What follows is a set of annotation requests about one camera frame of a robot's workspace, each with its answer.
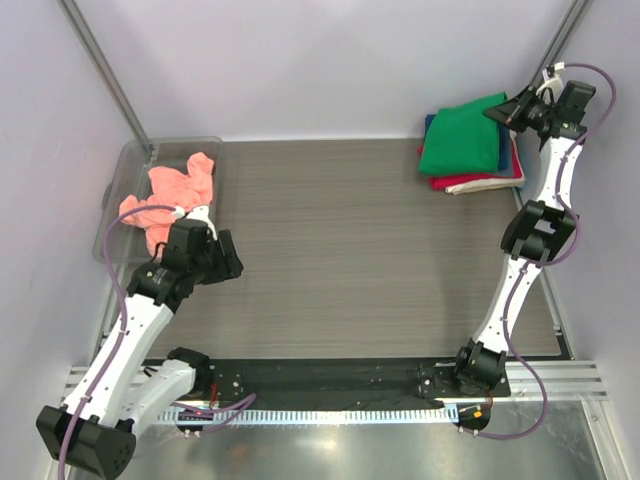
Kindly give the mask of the green t shirt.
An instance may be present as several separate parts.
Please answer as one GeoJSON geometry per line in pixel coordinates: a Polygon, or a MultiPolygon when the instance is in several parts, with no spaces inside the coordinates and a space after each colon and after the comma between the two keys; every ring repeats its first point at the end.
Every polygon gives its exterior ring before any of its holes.
{"type": "Polygon", "coordinates": [[[507,100],[504,91],[441,108],[423,141],[418,171],[427,176],[494,173],[500,160],[498,124],[484,111],[507,100]]]}

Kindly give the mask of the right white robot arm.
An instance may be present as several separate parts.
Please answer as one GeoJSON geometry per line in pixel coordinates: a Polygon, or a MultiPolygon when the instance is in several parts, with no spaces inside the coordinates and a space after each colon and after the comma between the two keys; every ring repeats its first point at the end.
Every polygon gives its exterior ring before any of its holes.
{"type": "Polygon", "coordinates": [[[488,313],[456,357],[454,388],[465,396],[494,390],[505,376],[513,332],[524,300],[543,267],[562,261],[578,237],[578,216],[571,207],[571,186],[588,129],[582,120],[595,96],[594,86],[570,80],[558,97],[545,100],[529,86],[518,96],[484,114],[514,132],[535,131],[540,138],[541,172],[534,197],[507,226],[501,240],[505,254],[500,282],[488,313]]]}

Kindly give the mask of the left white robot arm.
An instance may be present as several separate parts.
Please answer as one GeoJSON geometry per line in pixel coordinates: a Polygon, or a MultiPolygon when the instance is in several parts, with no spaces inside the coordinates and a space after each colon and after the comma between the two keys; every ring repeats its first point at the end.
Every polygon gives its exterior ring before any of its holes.
{"type": "Polygon", "coordinates": [[[58,476],[67,467],[116,479],[137,440],[172,402],[213,383],[207,355],[172,350],[141,386],[131,386],[152,344],[200,285],[240,277],[243,264],[228,230],[184,218],[170,228],[158,260],[139,265],[119,300],[120,315],[94,361],[58,407],[45,406],[36,428],[58,476]]]}

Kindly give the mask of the folded blue t shirt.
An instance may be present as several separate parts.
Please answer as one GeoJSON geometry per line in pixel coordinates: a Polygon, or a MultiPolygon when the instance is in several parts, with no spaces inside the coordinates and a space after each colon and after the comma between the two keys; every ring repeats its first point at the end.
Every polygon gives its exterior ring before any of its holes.
{"type": "MultiPolygon", "coordinates": [[[[428,132],[429,127],[431,126],[432,121],[434,120],[436,115],[429,114],[425,117],[424,120],[424,138],[426,139],[426,134],[428,132]]],[[[510,137],[508,135],[508,130],[498,125],[498,133],[499,133],[499,162],[498,169],[493,172],[496,175],[506,175],[508,172],[511,172],[511,147],[510,147],[510,137]]]]}

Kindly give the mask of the salmon pink t shirt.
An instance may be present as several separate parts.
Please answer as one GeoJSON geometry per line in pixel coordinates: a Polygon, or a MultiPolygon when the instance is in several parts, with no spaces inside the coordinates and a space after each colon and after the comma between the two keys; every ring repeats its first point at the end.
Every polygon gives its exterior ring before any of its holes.
{"type": "MultiPolygon", "coordinates": [[[[119,214],[158,205],[180,206],[187,212],[200,205],[211,206],[214,167],[215,161],[202,152],[188,158],[185,173],[166,166],[153,167],[148,172],[152,193],[142,200],[134,195],[127,196],[120,203],[119,214]]],[[[165,209],[146,209],[124,218],[122,223],[144,231],[148,253],[153,255],[156,245],[168,240],[170,226],[176,220],[172,213],[165,209]]]]}

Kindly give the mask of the folded cream t shirt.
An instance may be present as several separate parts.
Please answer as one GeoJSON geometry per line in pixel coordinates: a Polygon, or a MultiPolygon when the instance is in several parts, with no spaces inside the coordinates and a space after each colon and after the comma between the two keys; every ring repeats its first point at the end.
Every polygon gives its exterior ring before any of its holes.
{"type": "Polygon", "coordinates": [[[448,186],[445,188],[445,192],[447,194],[460,195],[485,190],[495,190],[500,188],[521,187],[526,181],[526,176],[519,159],[518,149],[515,142],[515,135],[511,135],[509,146],[511,167],[513,170],[510,177],[491,177],[471,180],[461,184],[448,186]]]}

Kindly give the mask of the folded red t shirt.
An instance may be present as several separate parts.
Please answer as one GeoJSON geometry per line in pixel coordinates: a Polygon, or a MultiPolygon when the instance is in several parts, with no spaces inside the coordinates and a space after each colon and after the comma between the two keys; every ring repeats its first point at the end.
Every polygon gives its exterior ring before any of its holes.
{"type": "Polygon", "coordinates": [[[418,173],[426,177],[434,190],[500,177],[492,166],[486,170],[482,157],[468,157],[468,152],[464,150],[423,145],[418,148],[418,153],[418,173]]]}

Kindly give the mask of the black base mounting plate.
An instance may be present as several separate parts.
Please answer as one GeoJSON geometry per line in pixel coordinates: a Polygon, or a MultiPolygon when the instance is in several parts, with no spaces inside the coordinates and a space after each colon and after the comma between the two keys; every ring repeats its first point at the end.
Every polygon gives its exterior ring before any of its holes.
{"type": "Polygon", "coordinates": [[[313,400],[326,392],[396,392],[427,399],[511,394],[505,370],[490,380],[467,380],[451,358],[213,359],[209,368],[225,401],[241,392],[260,398],[309,393],[313,400]]]}

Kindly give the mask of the right corner aluminium post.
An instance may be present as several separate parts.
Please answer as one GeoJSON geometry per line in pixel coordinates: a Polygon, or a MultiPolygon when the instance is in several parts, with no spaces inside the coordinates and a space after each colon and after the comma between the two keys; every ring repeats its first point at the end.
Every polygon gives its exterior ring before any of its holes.
{"type": "MultiPolygon", "coordinates": [[[[529,85],[533,85],[536,87],[536,94],[538,87],[542,84],[542,69],[547,67],[548,65],[554,64],[556,62],[563,62],[560,60],[560,54],[562,53],[564,47],[566,46],[570,36],[576,30],[578,26],[578,21],[581,19],[583,13],[586,12],[586,8],[589,5],[587,1],[573,1],[570,4],[568,12],[564,15],[563,19],[560,22],[559,27],[556,29],[550,44],[548,45],[545,53],[543,54],[543,58],[538,67],[539,73],[536,74],[532,78],[532,82],[529,85]]],[[[563,80],[564,86],[570,80],[563,80]]],[[[549,103],[551,100],[549,99],[548,93],[545,93],[543,97],[541,97],[545,103],[549,103]]]]}

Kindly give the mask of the corner aluminium post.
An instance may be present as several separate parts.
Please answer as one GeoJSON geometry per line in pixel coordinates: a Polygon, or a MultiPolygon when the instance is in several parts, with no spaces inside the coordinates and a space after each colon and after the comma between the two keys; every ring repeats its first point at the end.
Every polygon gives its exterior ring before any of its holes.
{"type": "Polygon", "coordinates": [[[77,2],[74,0],[60,0],[58,4],[103,81],[114,104],[134,135],[135,140],[145,154],[150,157],[153,152],[152,142],[77,2]]]}
{"type": "MultiPolygon", "coordinates": [[[[576,30],[578,26],[578,21],[581,19],[583,13],[586,12],[586,8],[589,5],[587,1],[573,1],[570,4],[568,12],[564,15],[563,19],[560,22],[559,27],[556,29],[550,44],[548,45],[545,53],[543,54],[543,58],[538,67],[539,73],[536,74],[532,78],[532,82],[529,85],[533,85],[536,87],[536,94],[538,87],[542,84],[542,69],[547,67],[548,65],[554,64],[556,62],[563,62],[560,60],[560,54],[562,53],[564,47],[566,46],[570,36],[576,30]]],[[[563,80],[564,86],[570,80],[563,80]]],[[[549,103],[551,100],[549,99],[548,93],[545,93],[543,97],[541,97],[545,103],[549,103]]]]}

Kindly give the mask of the aluminium extrusion rail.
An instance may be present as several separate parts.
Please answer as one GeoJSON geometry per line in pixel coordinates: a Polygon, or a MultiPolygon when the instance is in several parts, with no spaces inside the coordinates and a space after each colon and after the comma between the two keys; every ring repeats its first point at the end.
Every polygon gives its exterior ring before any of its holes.
{"type": "MultiPolygon", "coordinates": [[[[531,366],[542,380],[549,401],[605,401],[608,399],[604,382],[592,361],[534,361],[531,366]]],[[[62,399],[73,392],[87,370],[88,367],[71,369],[63,389],[62,399]]],[[[148,379],[140,368],[130,384],[130,390],[146,383],[148,379]]],[[[538,382],[521,364],[510,362],[506,369],[506,379],[503,383],[508,382],[511,397],[516,401],[542,399],[538,382]]],[[[451,394],[445,394],[444,387],[436,387],[433,374],[431,379],[422,380],[421,386],[416,386],[415,393],[436,393],[437,399],[443,399],[445,395],[453,398],[451,394]]]]}

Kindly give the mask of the left corner aluminium post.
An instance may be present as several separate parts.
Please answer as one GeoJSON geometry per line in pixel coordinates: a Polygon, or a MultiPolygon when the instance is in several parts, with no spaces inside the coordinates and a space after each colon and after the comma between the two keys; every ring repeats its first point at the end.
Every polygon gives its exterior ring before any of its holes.
{"type": "Polygon", "coordinates": [[[58,4],[103,81],[114,104],[134,135],[135,140],[145,154],[150,157],[153,152],[152,142],[77,2],[74,0],[60,0],[58,4]]]}

